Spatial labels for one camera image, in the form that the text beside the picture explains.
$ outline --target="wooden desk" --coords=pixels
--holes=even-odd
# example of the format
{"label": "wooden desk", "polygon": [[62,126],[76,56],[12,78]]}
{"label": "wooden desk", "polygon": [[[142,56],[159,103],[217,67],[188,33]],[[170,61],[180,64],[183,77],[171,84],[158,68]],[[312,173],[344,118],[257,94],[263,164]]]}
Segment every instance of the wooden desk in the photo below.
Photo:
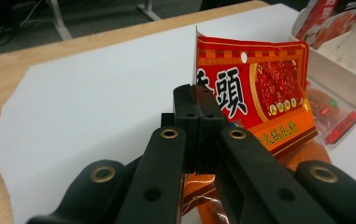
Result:
{"label": "wooden desk", "polygon": [[[252,1],[230,7],[175,17],[167,20],[153,21],[136,26],[122,28],[97,35],[49,44],[32,49],[19,50],[0,55],[0,112],[3,104],[15,91],[27,69],[34,64],[43,63],[90,49],[128,41],[145,35],[171,30],[185,25],[208,21],[254,8],[265,7],[266,3]],[[0,176],[0,223],[12,223],[12,211],[5,183]]]}

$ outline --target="white paper sheet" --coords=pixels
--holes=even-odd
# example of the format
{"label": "white paper sheet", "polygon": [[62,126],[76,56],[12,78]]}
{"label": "white paper sheet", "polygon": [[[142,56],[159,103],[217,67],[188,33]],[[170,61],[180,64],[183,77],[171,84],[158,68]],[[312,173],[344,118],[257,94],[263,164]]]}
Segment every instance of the white paper sheet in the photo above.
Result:
{"label": "white paper sheet", "polygon": [[[275,5],[203,22],[204,35],[287,41],[297,12]],[[191,83],[195,25],[35,65],[3,106],[0,173],[15,223],[49,214],[93,161],[140,156]]]}

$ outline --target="snack package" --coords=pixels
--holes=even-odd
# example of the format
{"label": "snack package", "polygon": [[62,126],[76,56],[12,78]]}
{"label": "snack package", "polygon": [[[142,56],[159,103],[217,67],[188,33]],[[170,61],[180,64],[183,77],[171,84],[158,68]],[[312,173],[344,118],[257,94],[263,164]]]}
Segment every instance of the snack package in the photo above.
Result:
{"label": "snack package", "polygon": [[306,98],[308,45],[197,38],[196,84],[232,126],[245,127],[277,158],[317,135]]}
{"label": "snack package", "polygon": [[355,22],[356,0],[310,0],[297,18],[292,35],[318,49],[350,31]]}
{"label": "snack package", "polygon": [[322,143],[335,144],[355,125],[356,111],[313,83],[308,83],[306,93]]}

